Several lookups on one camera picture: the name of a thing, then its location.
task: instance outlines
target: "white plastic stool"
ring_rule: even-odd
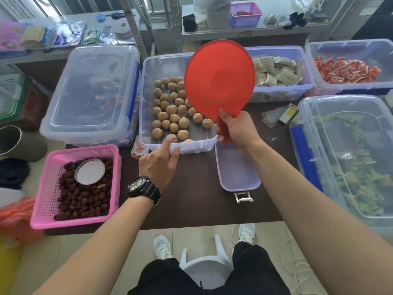
[[[180,268],[204,289],[215,289],[223,286],[233,270],[233,266],[222,246],[221,238],[214,234],[214,240],[216,256],[205,256],[186,262],[187,249],[185,248],[180,258]]]

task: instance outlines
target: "pink plastic basket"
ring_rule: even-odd
[[[239,11],[251,12],[252,15],[235,16]],[[229,12],[229,22],[233,28],[256,26],[262,16],[262,11],[254,2],[231,3]]]
[[[86,157],[111,157],[113,158],[113,178],[111,201],[108,215],[95,218],[71,219],[55,221],[53,217],[59,213],[57,198],[60,197],[59,178],[65,172],[63,165],[70,161]],[[87,225],[89,223],[102,223],[115,213],[119,208],[121,177],[121,156],[119,148],[115,145],[100,145],[53,151],[45,161],[44,170],[38,186],[32,219],[30,225],[33,229],[48,229]]]

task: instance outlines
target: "shoe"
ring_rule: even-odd
[[[153,247],[157,259],[173,258],[171,243],[164,235],[158,235],[154,238]]]
[[[239,241],[247,242],[253,245],[255,239],[255,224],[254,223],[242,223],[239,226]]]

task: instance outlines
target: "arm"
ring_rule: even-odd
[[[347,213],[259,137],[246,112],[220,112],[329,294],[391,294],[393,247]],[[224,138],[216,129],[220,142]]]
[[[170,139],[140,158],[140,176],[147,176],[162,192],[176,169],[180,148],[171,154]],[[154,203],[147,197],[129,198],[96,233],[34,293],[110,294],[136,235]]]

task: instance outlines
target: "watch face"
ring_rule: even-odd
[[[133,183],[128,185],[128,192],[130,194],[133,194],[139,191],[139,189],[145,184],[145,182],[146,182],[146,178],[144,177],[136,179]]]

